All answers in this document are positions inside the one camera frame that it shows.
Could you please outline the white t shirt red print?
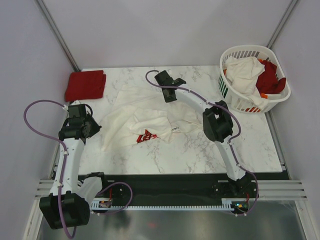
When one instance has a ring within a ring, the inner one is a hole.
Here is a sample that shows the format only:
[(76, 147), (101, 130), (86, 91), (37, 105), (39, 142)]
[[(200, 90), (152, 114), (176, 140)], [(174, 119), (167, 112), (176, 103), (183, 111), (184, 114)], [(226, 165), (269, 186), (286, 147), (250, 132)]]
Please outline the white t shirt red print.
[(182, 101), (166, 103), (160, 92), (125, 84), (100, 125), (101, 149), (107, 152), (156, 138), (170, 143), (179, 133), (201, 129), (203, 121)]

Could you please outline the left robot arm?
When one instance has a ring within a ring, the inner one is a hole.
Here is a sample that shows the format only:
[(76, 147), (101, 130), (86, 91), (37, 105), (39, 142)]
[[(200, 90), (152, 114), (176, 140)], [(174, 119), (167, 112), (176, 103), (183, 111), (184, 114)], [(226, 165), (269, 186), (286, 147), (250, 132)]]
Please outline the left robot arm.
[(67, 111), (68, 118), (58, 133), (60, 151), (55, 179), (48, 196), (41, 197), (39, 202), (53, 230), (87, 225), (96, 195), (104, 197), (110, 191), (109, 183), (102, 180), (102, 172), (88, 174), (82, 185), (78, 185), (86, 141), (97, 134), (101, 126), (87, 104), (72, 104)]

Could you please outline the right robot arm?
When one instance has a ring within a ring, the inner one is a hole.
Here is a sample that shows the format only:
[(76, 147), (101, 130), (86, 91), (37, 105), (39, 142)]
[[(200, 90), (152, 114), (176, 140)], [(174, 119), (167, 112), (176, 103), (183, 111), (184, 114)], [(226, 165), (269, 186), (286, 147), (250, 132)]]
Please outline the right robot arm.
[(164, 101), (181, 101), (202, 114), (205, 136), (217, 146), (229, 178), (229, 191), (235, 197), (258, 198), (259, 185), (254, 173), (245, 169), (232, 141), (240, 136), (241, 126), (225, 101), (210, 102), (195, 91), (184, 87), (187, 83), (181, 78), (173, 79), (167, 71), (156, 73), (155, 87), (161, 88)]

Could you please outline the folded red t shirt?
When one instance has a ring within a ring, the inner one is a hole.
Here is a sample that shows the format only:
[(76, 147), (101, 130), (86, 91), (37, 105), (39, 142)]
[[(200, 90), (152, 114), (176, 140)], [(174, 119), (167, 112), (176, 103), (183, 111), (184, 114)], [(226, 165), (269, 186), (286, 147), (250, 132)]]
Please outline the folded red t shirt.
[(64, 94), (66, 102), (101, 99), (107, 76), (103, 70), (73, 72)]

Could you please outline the white laundry basket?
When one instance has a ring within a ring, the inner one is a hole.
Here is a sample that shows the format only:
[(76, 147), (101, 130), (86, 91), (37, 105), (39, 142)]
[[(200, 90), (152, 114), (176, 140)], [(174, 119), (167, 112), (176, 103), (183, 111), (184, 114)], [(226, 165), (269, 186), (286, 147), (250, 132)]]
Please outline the white laundry basket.
[(266, 113), (291, 95), (289, 83), (272, 50), (260, 45), (239, 45), (223, 52), (218, 89), (238, 112)]

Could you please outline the white t shirt in basket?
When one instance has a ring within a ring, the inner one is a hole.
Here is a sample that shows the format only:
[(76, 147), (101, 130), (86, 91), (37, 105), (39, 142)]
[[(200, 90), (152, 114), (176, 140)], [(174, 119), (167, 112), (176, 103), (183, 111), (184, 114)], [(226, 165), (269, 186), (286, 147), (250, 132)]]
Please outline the white t shirt in basket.
[(256, 87), (258, 77), (265, 71), (264, 65), (254, 57), (235, 58), (230, 56), (223, 65), (225, 76), (231, 87), (238, 93), (246, 96), (261, 110), (264, 110), (268, 101), (260, 96)]

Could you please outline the red t shirt in basket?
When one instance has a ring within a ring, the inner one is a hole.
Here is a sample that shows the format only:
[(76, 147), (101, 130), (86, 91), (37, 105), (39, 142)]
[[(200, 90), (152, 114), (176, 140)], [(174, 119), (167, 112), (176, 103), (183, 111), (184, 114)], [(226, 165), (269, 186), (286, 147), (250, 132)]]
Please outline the red t shirt in basket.
[(273, 64), (270, 61), (267, 61), (271, 68), (271, 74), (270, 74), (270, 86), (268, 89), (268, 95), (270, 94), (280, 94), (286, 86), (287, 79), (285, 77), (281, 78), (280, 80), (277, 79), (276, 73), (277, 73), (277, 66)]

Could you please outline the left aluminium frame post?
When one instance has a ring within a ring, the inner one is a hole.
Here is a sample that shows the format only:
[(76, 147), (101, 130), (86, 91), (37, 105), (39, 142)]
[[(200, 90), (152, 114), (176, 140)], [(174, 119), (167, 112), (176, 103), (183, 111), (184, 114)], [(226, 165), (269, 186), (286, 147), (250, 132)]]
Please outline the left aluminium frame post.
[(42, 16), (46, 20), (50, 30), (52, 31), (55, 39), (57, 40), (59, 46), (61, 47), (65, 57), (67, 58), (69, 64), (71, 65), (74, 72), (80, 72), (81, 69), (79, 68), (78, 64), (76, 63), (75, 58), (73, 57), (61, 31), (59, 30), (52, 14), (50, 13), (46, 3), (44, 0), (35, 0), (35, 4), (37, 5), (39, 11), (41, 12)]

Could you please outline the aluminium frame post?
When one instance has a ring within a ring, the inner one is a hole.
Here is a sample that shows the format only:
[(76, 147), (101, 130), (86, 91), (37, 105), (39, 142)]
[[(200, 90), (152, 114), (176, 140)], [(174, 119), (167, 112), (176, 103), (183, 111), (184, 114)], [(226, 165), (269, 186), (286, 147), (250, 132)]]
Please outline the aluminium frame post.
[(301, 1), (300, 0), (291, 0), (285, 9), (280, 21), (278, 22), (275, 30), (273, 31), (266, 47), (268, 49), (272, 49), (275, 45), (277, 39), (280, 37), (282, 31), (285, 29), (286, 24), (288, 23), (290, 17), (294, 13), (296, 7), (299, 5)]
[(35, 0), (35, 4), (37, 5), (39, 11), (41, 12), (42, 16), (46, 20), (50, 30), (52, 31), (55, 39), (57, 40), (59, 46), (61, 47), (65, 57), (67, 58), (69, 64), (71, 65), (74, 72), (80, 72), (81, 69), (79, 68), (78, 64), (76, 63), (75, 58), (73, 57), (61, 31), (59, 30), (52, 14), (50, 13), (46, 3), (44, 0)]

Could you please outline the right aluminium frame post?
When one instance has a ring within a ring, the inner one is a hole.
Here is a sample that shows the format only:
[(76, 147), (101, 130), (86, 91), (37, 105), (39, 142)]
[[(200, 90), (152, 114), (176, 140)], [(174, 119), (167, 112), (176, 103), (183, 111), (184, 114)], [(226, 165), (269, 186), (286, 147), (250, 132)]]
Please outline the right aluminium frame post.
[(299, 5), (301, 1), (300, 0), (291, 0), (285, 9), (280, 21), (278, 22), (275, 30), (273, 31), (266, 47), (268, 49), (272, 49), (275, 45), (277, 39), (280, 37), (282, 31), (285, 29), (286, 24), (288, 23), (290, 17), (294, 13), (296, 7)]

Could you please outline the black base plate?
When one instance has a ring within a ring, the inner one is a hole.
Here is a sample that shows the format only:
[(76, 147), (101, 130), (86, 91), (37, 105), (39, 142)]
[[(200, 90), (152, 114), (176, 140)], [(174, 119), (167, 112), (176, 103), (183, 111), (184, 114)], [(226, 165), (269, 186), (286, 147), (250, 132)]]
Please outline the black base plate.
[(104, 174), (99, 197), (110, 197), (117, 206), (220, 205), (223, 199), (254, 199), (230, 191), (225, 173), (192, 174)]

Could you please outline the aluminium rail front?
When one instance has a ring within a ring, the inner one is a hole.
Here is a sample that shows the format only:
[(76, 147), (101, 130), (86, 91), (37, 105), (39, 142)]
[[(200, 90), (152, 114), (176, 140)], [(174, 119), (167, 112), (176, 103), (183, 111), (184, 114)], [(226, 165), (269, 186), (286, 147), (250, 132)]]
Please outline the aluminium rail front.
[[(54, 180), (40, 180), (35, 198), (48, 196)], [(307, 199), (299, 180), (258, 180), (259, 198), (262, 201), (301, 201)]]

